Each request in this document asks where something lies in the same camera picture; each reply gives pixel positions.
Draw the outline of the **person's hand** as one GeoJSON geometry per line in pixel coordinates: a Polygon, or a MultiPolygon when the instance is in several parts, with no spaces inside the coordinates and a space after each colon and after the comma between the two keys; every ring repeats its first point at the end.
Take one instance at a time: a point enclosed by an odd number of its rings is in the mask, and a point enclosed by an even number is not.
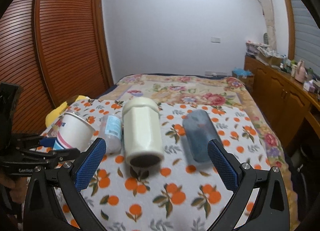
{"type": "Polygon", "coordinates": [[[19,177],[16,181],[7,177],[3,172],[0,174],[1,185],[10,189],[10,196],[13,202],[22,204],[27,193],[27,178],[19,177]]]}

